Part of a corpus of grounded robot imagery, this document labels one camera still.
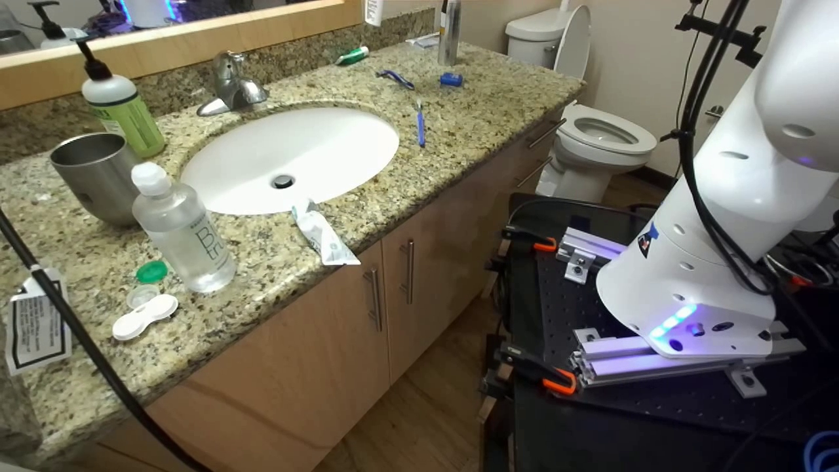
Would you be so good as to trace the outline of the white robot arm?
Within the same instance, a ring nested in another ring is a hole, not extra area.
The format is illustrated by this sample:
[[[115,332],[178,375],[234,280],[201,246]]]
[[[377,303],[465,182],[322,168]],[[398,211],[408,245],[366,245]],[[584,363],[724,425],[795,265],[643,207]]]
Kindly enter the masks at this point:
[[[782,0],[765,56],[635,242],[597,270],[604,307],[685,360],[765,358],[775,303],[737,279],[699,217],[749,262],[807,221],[839,176],[839,0]]]

